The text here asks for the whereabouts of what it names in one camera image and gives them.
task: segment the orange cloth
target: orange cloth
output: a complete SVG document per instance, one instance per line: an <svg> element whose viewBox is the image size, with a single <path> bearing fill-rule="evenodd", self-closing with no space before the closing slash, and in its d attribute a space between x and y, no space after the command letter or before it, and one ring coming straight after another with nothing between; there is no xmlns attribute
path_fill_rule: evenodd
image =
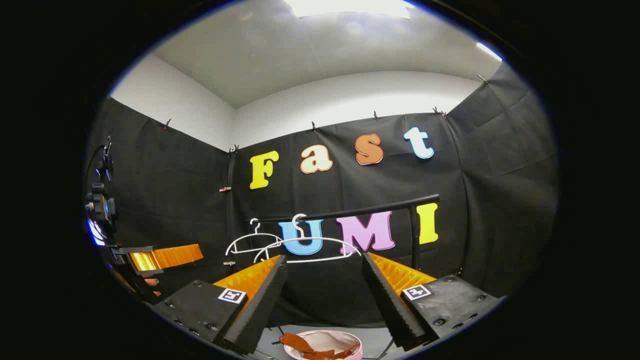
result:
<svg viewBox="0 0 640 360"><path fill-rule="evenodd" d="M345 357L353 354L351 352L351 349L339 352L338 354L335 354L334 350L314 351L314 349L312 349L311 346L309 346L309 344L303 338L299 337L298 335L291 334L290 332L287 332L283 336L281 336L280 342L298 351L302 351L303 357L309 360L323 360L326 357L328 357L329 359L344 359Z"/></svg>

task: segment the white wall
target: white wall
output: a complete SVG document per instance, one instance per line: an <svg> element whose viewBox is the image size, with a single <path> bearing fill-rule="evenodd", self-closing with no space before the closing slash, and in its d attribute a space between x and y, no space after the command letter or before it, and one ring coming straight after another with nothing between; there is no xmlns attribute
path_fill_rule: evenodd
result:
<svg viewBox="0 0 640 360"><path fill-rule="evenodd" d="M235 109L153 54L140 61L111 91L128 107L224 151Z"/></svg>
<svg viewBox="0 0 640 360"><path fill-rule="evenodd" d="M316 127L373 117L451 111L480 81L416 71L376 71L294 86L236 110L231 131L240 147Z"/></svg>

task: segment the hanger hook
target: hanger hook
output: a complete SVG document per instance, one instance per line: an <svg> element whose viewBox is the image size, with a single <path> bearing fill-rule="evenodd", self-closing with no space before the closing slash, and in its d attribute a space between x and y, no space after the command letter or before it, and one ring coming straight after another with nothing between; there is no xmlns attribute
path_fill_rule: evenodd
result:
<svg viewBox="0 0 640 360"><path fill-rule="evenodd" d="M254 222L254 221L258 221L258 219L256 219L256 218L251 219L251 221L249 221L249 225L253 225L253 222ZM260 227L260 223L258 223L258 226L256 226L256 227L255 227L255 229L253 230L253 233L254 233L254 234L257 234L257 233L258 233L258 228L259 228L259 227Z"/></svg>
<svg viewBox="0 0 640 360"><path fill-rule="evenodd" d="M301 228L298 227L298 225L296 224L296 221L299 217L305 217L305 214L297 214L296 216L293 217L293 219L291 219L291 224L293 225L293 227L295 227L296 229L300 230L300 237L304 238L305 237L305 231Z"/></svg>

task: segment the blue letter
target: blue letter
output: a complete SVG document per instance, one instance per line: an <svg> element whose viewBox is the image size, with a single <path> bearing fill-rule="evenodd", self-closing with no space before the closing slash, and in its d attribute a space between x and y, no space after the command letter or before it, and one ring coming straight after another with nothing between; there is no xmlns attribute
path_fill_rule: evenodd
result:
<svg viewBox="0 0 640 360"><path fill-rule="evenodd" d="M322 220L311 220L305 221L309 224L309 229L311 229L311 236L317 236L319 238L322 237L322 230L320 229L320 223ZM298 237L298 231L290 221L287 222L279 222L278 225L282 228L282 239L289 240ZM287 248L289 252L296 255L311 255L320 251L322 247L322 239L313 239L311 240L311 244L302 245L300 241L288 241L284 243L284 246Z"/></svg>
<svg viewBox="0 0 640 360"><path fill-rule="evenodd" d="M424 145L424 139L429 138L427 133L420 132L417 127L412 127L404 134L404 138L411 141L413 152L422 159L428 159L433 156L433 149Z"/></svg>

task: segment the pink bin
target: pink bin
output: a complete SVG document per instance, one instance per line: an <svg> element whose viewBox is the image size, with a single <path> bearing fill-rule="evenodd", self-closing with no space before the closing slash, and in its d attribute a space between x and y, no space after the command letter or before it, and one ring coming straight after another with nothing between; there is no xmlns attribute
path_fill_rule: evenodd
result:
<svg viewBox="0 0 640 360"><path fill-rule="evenodd" d="M298 336L303 338L315 351L334 350L336 353L339 353L355 345L359 345L352 350L355 351L355 354L345 357L344 360L362 359L362 341L354 334L334 330L311 330L301 332ZM302 357L300 351L288 345L284 345L284 350L294 359L306 360Z"/></svg>

